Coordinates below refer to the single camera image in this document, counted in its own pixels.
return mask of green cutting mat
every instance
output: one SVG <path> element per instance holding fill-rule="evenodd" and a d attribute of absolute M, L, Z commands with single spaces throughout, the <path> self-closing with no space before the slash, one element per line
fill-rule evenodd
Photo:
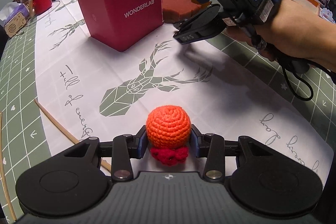
<path fill-rule="evenodd" d="M 9 195 L 16 217 L 22 215 L 15 184 L 28 168 L 50 157 L 40 110 L 35 104 L 35 29 L 36 21 L 22 34 L 7 42 L 0 62 L 0 110 L 2 111 L 2 153 Z M 0 203 L 9 222 L 13 222 L 0 187 Z"/>

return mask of black cable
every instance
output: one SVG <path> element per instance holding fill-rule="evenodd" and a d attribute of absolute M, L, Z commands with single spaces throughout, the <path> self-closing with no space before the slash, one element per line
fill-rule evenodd
<path fill-rule="evenodd" d="M 319 68 L 321 71 L 324 71 L 327 75 L 329 75 L 332 78 L 332 81 L 334 82 L 334 79 L 336 79 L 336 73 L 326 69 L 325 67 L 321 66 L 320 64 L 310 61 L 308 59 L 304 59 L 308 64 L 315 66 L 316 68 Z"/>
<path fill-rule="evenodd" d="M 293 73 L 293 75 L 295 76 L 295 78 L 298 79 L 299 81 L 303 82 L 303 83 L 309 88 L 309 90 L 310 90 L 310 92 L 311 92 L 311 95 L 310 95 L 309 98 L 304 98 L 304 97 L 298 95 L 298 94 L 295 92 L 295 90 L 293 89 L 293 87 L 292 87 L 292 85 L 291 85 L 291 83 L 290 83 L 290 81 L 289 81 L 289 79 L 288 79 L 287 72 L 286 72 L 286 70 L 285 70 L 284 67 L 282 67 L 282 71 L 283 71 L 283 75 L 285 76 L 285 79 L 286 79 L 286 82 L 287 82 L 287 85 L 288 85 L 290 91 L 294 94 L 294 96 L 295 96 L 296 98 L 298 98 L 298 99 L 300 99 L 300 100 L 302 100 L 302 101 L 308 102 L 308 101 L 310 101 L 310 100 L 314 97 L 314 90 L 313 90 L 313 88 L 311 87 L 311 85 L 310 85 L 306 80 L 304 80 L 304 79 L 302 79 L 300 76 L 298 76 L 296 73 Z"/>

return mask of handwritten text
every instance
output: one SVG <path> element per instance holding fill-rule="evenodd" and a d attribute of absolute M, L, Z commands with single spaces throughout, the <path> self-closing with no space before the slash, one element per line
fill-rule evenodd
<path fill-rule="evenodd" d="M 65 65 L 65 66 L 68 68 L 68 70 L 70 71 L 71 75 L 73 75 L 73 72 L 69 68 L 69 66 L 68 65 Z M 63 77 L 64 85 L 66 86 L 66 90 L 68 90 L 68 87 L 70 87 L 72 85 L 75 85 L 75 84 L 78 84 L 80 82 L 80 80 L 78 79 L 78 76 L 72 76 L 71 78 L 66 79 L 65 78 L 66 72 L 65 73 L 60 72 L 60 73 L 61 73 L 60 77 Z"/>
<path fill-rule="evenodd" d="M 297 143 L 298 137 L 293 136 L 290 141 L 286 144 L 289 150 L 294 154 L 294 158 L 297 159 L 299 163 L 301 163 L 303 166 L 306 166 L 305 162 L 298 156 L 297 152 L 294 150 L 294 145 Z M 314 171 L 316 174 L 318 173 L 318 167 L 320 165 L 320 162 L 317 160 L 313 164 L 313 167 L 311 168 L 312 171 Z"/>
<path fill-rule="evenodd" d="M 263 119 L 259 120 L 260 123 L 266 127 L 266 131 L 267 132 L 274 132 L 275 134 L 273 136 L 271 136 L 266 142 L 265 145 L 271 145 L 272 143 L 275 142 L 276 139 L 281 139 L 281 137 L 279 136 L 279 134 L 272 130 L 271 128 L 269 128 L 265 122 L 269 122 L 270 120 L 272 120 L 274 118 L 274 115 L 272 113 L 267 114 L 265 117 L 263 117 Z"/>
<path fill-rule="evenodd" d="M 83 134 L 82 134 L 82 137 L 81 139 L 84 138 L 84 136 L 88 136 L 88 137 L 91 137 L 91 133 L 93 133 L 93 130 L 90 128 L 90 127 L 87 127 L 86 124 L 83 124 L 83 122 L 85 121 L 84 118 L 82 118 L 82 115 L 79 111 L 79 107 L 76 108 L 76 114 L 78 115 L 79 119 L 81 120 L 81 124 L 83 126 Z"/>
<path fill-rule="evenodd" d="M 68 100 L 66 103 L 65 103 L 65 105 L 64 106 L 67 106 L 68 104 L 70 104 L 71 106 L 72 106 L 72 101 L 74 101 L 74 100 L 78 100 L 78 99 L 80 99 L 80 98 L 82 98 L 83 97 L 83 95 L 77 95 L 75 98 L 72 98 L 72 95 L 69 95 L 69 98 L 70 98 L 70 100 Z"/>

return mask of red box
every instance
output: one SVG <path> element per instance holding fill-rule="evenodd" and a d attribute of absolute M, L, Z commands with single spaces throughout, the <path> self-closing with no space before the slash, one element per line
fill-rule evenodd
<path fill-rule="evenodd" d="M 163 24 L 162 0 L 78 0 L 93 38 L 123 52 Z"/>

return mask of plastic bag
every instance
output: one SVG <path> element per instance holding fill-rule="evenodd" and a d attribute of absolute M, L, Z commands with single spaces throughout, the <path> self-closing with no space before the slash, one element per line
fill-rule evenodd
<path fill-rule="evenodd" d="M 320 9 L 320 17 L 335 24 L 335 20 L 333 19 L 333 13 L 327 8 Z"/>

